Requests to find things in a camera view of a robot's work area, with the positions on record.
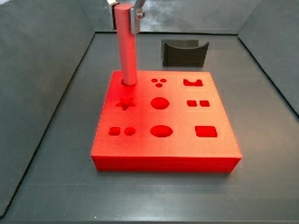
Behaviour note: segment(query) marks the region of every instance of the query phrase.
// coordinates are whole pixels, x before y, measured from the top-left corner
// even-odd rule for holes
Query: red block
[[[211,74],[112,73],[90,156],[98,171],[231,172],[239,144]]]

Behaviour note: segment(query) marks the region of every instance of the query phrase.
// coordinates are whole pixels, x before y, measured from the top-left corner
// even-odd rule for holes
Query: circular hole
[[[155,137],[168,137],[173,133],[173,130],[165,125],[156,125],[151,128],[151,134]]]
[[[169,106],[169,102],[163,97],[156,97],[152,99],[151,105],[155,109],[167,109]]]
[[[136,129],[134,128],[125,128],[125,135],[126,136],[132,136],[136,133]]]

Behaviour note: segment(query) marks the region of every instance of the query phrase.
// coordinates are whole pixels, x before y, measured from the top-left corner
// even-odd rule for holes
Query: black object
[[[209,42],[199,46],[195,39],[164,39],[161,45],[164,67],[203,67]]]

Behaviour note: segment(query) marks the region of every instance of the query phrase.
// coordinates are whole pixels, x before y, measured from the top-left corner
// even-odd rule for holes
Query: gray floor
[[[299,221],[299,122],[237,37],[141,34],[142,70],[163,69],[161,39],[209,41],[203,70],[244,155],[236,170],[96,172],[89,148],[118,69],[116,36],[97,34],[4,221]]]

